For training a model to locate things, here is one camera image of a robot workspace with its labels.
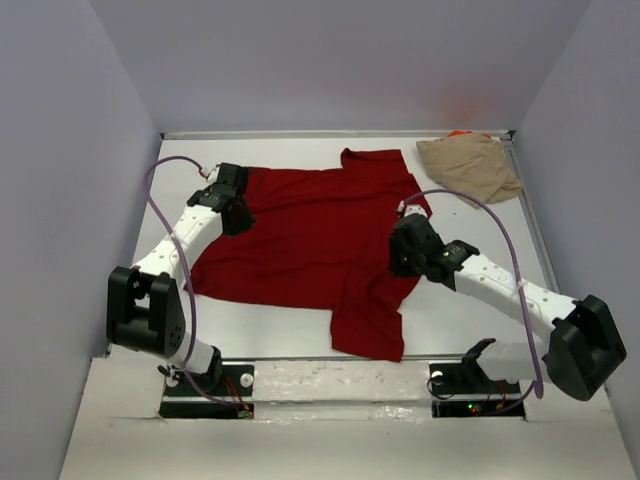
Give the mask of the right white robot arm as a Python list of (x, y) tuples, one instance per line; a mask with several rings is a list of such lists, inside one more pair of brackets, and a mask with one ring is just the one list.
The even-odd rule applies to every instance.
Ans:
[(482, 392), (498, 381), (550, 383), (574, 400), (588, 401), (627, 358), (602, 299), (574, 299), (517, 279), (466, 242), (444, 243), (423, 213), (413, 211), (395, 223), (389, 249), (392, 273), (422, 276), (525, 329), (523, 343), (478, 341), (458, 363), (443, 368), (444, 386)]

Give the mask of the red t shirt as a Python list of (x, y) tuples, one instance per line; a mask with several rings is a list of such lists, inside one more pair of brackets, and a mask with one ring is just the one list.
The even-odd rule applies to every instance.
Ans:
[(398, 362), (404, 299), (415, 277), (389, 270), (400, 201), (419, 185), (398, 150), (344, 149), (336, 169), (253, 167), (255, 224), (213, 241), (191, 269), (195, 293), (217, 300), (328, 310), (333, 349)]

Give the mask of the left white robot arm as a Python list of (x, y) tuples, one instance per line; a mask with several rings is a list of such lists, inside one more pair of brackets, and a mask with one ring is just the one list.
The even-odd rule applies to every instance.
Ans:
[(206, 185), (189, 197), (175, 224), (147, 200), (166, 234), (142, 259), (109, 275), (106, 336), (113, 345), (164, 360), (163, 374), (210, 399), (223, 363), (220, 350), (197, 337), (191, 270), (213, 241), (248, 231), (255, 219), (245, 200), (248, 168), (222, 163), (198, 173)]

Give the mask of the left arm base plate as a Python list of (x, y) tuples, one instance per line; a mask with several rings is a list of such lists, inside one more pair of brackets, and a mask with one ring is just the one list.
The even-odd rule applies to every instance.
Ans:
[(249, 363), (223, 363), (217, 383), (204, 375), (185, 374), (173, 367), (159, 365), (164, 376), (159, 416), (183, 420), (252, 420), (255, 366)]

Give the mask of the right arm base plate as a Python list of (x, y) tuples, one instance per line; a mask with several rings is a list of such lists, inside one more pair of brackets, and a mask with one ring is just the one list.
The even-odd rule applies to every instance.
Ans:
[(462, 363), (432, 363), (426, 380), (432, 397), (431, 413), (436, 419), (514, 417), (525, 419), (518, 383), (465, 375)]

